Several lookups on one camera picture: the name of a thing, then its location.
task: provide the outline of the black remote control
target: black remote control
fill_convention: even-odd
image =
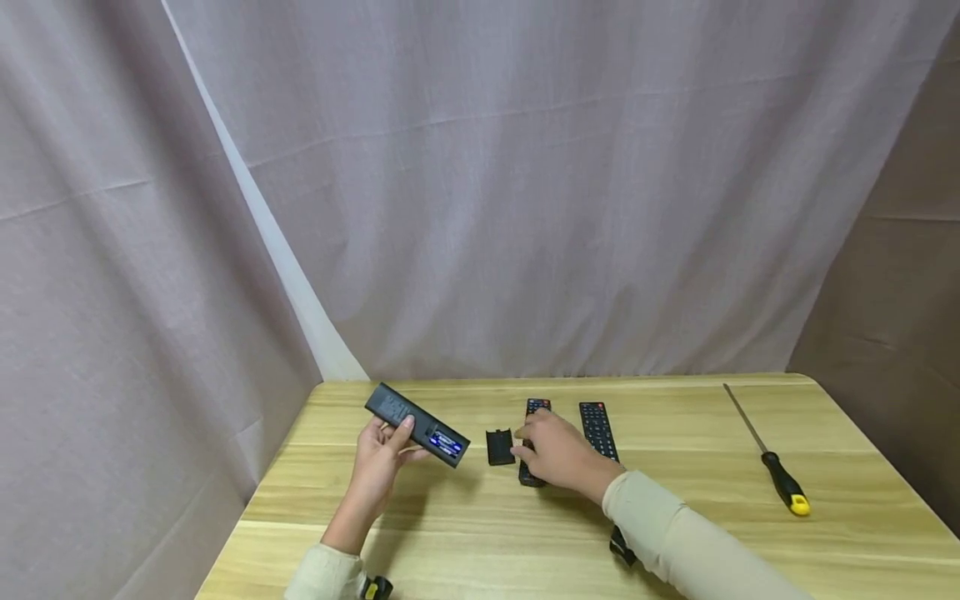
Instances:
[[[373,390],[367,400],[367,410],[393,427],[399,427],[407,415],[414,416],[414,430],[410,439],[434,456],[456,468],[464,457],[470,440],[452,427],[426,412],[386,383]]]
[[[607,407],[603,402],[581,402],[580,422],[584,426],[584,437],[593,446],[593,449],[609,459],[620,462],[620,455],[616,453],[616,444],[613,443],[613,430],[610,428],[610,419],[607,417]],[[613,527],[610,535],[610,551],[617,555],[627,566],[636,562],[636,554],[627,547],[623,533],[619,527]]]
[[[539,408],[551,410],[550,400],[544,400],[542,398],[527,398],[527,415],[533,415]],[[534,447],[533,442],[530,440],[524,440],[523,445],[531,449]],[[517,473],[517,477],[520,480],[520,485],[527,486],[528,488],[542,488],[546,485],[545,481],[530,474],[530,468],[527,467],[527,464],[523,461],[520,461],[520,470]]]
[[[584,425],[584,437],[593,449],[619,463],[620,457],[616,453],[616,444],[613,443],[613,430],[610,429],[610,419],[607,418],[607,409],[603,402],[581,402],[580,422]]]

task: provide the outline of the beige sleeve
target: beige sleeve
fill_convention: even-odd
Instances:
[[[318,543],[303,555],[283,599],[356,600],[366,581],[359,557]]]
[[[640,471],[613,480],[603,511],[643,566],[690,600],[812,599]]]

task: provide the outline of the curtain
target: curtain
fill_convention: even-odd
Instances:
[[[0,597],[190,598],[316,364],[158,3],[6,3],[0,132]]]
[[[4,6],[0,596],[149,600],[321,378],[274,242],[360,374],[781,370],[958,2]]]
[[[817,299],[816,378],[960,535],[960,19]]]
[[[190,2],[374,378],[780,371],[957,2]]]

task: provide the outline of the wooden table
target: wooden table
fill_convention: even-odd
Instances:
[[[804,486],[812,516],[780,503],[731,384]],[[373,383],[325,383],[300,413],[198,595],[274,600],[344,492]],[[796,374],[397,382],[472,440],[461,465],[405,469],[364,558],[395,598],[675,598],[607,549],[611,525],[570,492],[522,488],[489,467],[486,430],[521,423],[528,396],[580,425],[607,402],[621,460],[719,523],[816,598],[960,597],[960,542],[813,381]]]

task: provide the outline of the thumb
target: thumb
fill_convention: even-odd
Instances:
[[[514,447],[510,448],[510,453],[527,465],[532,465],[537,461],[538,458],[537,452],[534,452],[533,449],[528,448],[525,445],[515,445]]]
[[[400,427],[396,429],[394,435],[387,440],[387,443],[384,445],[389,446],[397,454],[400,453],[410,441],[410,435],[414,432],[414,416],[407,415],[400,422]]]

